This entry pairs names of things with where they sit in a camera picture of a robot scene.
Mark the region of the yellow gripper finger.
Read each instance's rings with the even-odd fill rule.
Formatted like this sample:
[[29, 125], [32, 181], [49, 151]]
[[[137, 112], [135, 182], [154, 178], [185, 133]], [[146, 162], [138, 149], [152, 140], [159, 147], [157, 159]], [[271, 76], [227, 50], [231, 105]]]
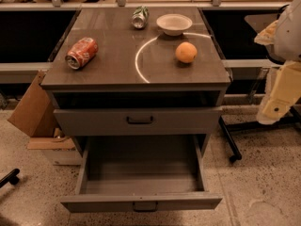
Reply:
[[256, 120], [263, 125], [279, 121], [301, 98], [301, 63], [287, 61], [267, 74], [265, 95]]
[[277, 28], [277, 20], [266, 26], [254, 39], [257, 44], [270, 45], [274, 43]]

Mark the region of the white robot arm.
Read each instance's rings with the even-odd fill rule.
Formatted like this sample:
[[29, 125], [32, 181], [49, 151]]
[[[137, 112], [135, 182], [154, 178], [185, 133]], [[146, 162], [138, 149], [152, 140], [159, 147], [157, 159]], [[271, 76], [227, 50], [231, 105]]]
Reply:
[[284, 60], [257, 114], [260, 124], [273, 124], [301, 98], [301, 0], [293, 0], [254, 41], [261, 45], [272, 45], [274, 54]]

